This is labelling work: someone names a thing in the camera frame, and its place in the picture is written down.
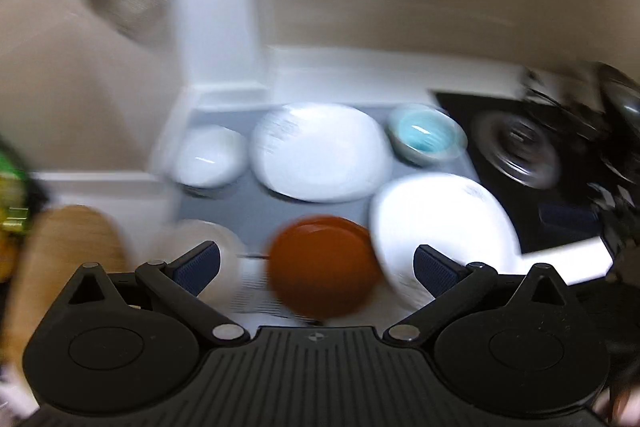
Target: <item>silver screw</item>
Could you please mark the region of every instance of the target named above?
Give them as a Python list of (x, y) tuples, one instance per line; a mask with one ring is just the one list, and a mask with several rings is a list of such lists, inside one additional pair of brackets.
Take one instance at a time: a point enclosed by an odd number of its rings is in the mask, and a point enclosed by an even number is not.
[(234, 341), (244, 335), (244, 328), (237, 324), (220, 324), (211, 331), (219, 341)]
[(420, 330), (411, 324), (398, 324), (389, 328), (389, 336), (396, 341), (411, 342), (420, 336)]

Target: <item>blue textured pad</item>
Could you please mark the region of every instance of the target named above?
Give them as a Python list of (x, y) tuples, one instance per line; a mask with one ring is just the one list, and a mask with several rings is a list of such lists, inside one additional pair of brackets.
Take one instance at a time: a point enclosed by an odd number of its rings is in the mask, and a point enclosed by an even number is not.
[(220, 271), (220, 249), (213, 243), (174, 271), (174, 282), (198, 295)]
[(420, 284), (434, 297), (439, 297), (460, 281), (460, 276), (455, 270), (441, 263), (421, 247), (414, 253), (414, 274)]

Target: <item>stove burner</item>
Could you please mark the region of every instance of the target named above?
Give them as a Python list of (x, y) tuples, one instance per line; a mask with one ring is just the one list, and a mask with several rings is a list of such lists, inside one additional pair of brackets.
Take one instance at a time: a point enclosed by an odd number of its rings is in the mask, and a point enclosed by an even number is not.
[(511, 179), (532, 188), (551, 188), (560, 177), (556, 150), (539, 126), (516, 114), (483, 113), (473, 125), (482, 155)]

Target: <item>dish drying mat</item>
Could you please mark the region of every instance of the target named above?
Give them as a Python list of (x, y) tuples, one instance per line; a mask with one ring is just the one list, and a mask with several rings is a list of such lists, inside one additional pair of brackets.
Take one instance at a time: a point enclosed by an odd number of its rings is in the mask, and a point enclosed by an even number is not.
[[(357, 108), (385, 126), (394, 107)], [(221, 125), (251, 140), (252, 131), (266, 110), (196, 112), (190, 128)], [(450, 172), (478, 181), (466, 153), (450, 162), (419, 168), (394, 158), (392, 179), (418, 172)], [(259, 325), (305, 326), (314, 324), (306, 317), (284, 307), (269, 289), (265, 253), (278, 231), (305, 216), (328, 214), (344, 217), (367, 227), (371, 196), (344, 203), (309, 203), (276, 194), (264, 187), (248, 170), (235, 182), (222, 187), (211, 198), (184, 193), (176, 220), (202, 219), (218, 223), (234, 232), (244, 243), (248, 256), (241, 259), (241, 288), (224, 307), (217, 309), (255, 334)], [(406, 317), (414, 310), (406, 308), (395, 292), (381, 284), (364, 308), (348, 317), (332, 319), (325, 326), (374, 326), (379, 331)]]

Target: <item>ribbed black surface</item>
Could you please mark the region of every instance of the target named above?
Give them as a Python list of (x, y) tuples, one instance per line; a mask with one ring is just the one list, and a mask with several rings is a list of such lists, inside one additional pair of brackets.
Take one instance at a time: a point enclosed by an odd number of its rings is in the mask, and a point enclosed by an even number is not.
[(452, 395), (421, 352), (382, 344), (370, 328), (263, 328), (250, 344), (213, 351), (186, 388), (128, 415), (79, 417), (45, 406), (28, 427), (599, 426), (579, 412), (503, 419)]

